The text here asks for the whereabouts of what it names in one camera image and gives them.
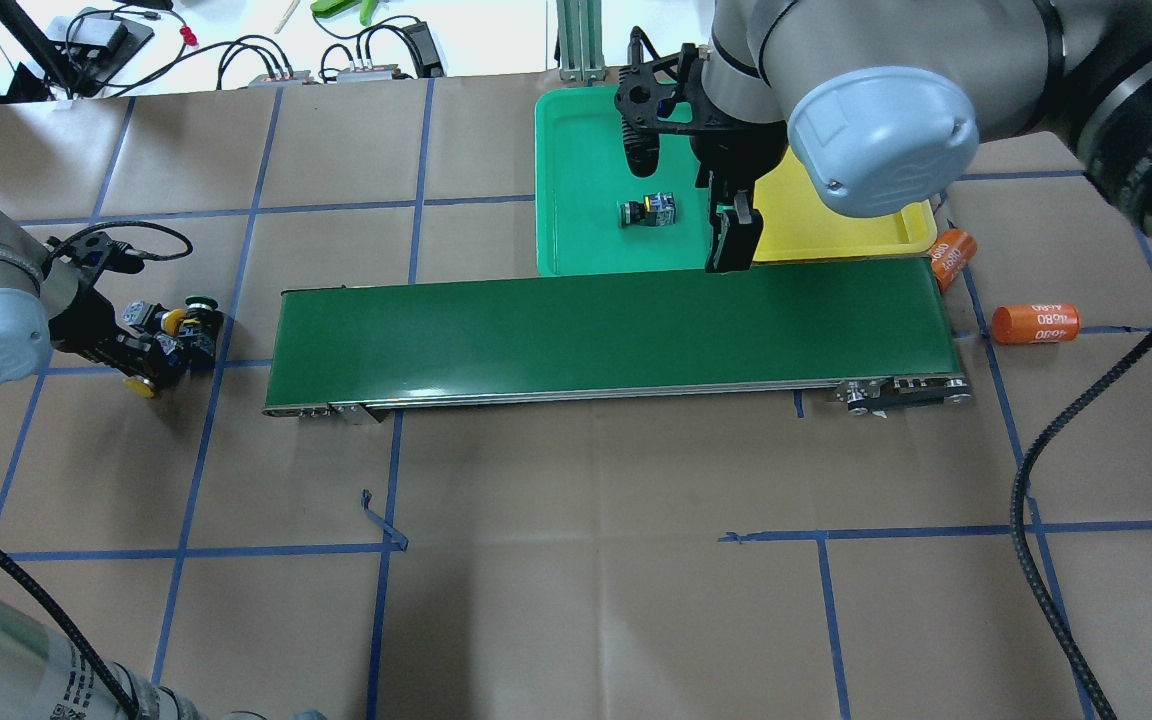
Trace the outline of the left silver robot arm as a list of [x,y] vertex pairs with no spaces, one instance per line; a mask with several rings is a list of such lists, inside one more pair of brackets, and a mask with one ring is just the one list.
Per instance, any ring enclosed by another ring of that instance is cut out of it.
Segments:
[[124,665],[205,714],[357,714],[367,651],[333,638],[338,556],[306,541],[297,450],[324,429],[260,414],[268,369],[243,325],[215,372],[145,400],[109,372],[0,386],[0,547],[109,669]]

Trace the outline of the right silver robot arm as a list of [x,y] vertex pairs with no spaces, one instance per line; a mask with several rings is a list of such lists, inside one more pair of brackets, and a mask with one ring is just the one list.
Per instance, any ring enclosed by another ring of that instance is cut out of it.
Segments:
[[753,264],[756,182],[786,156],[831,211],[882,217],[1030,132],[1152,238],[1152,1],[718,1],[707,50],[635,35],[614,105],[635,176],[690,138],[710,273]]

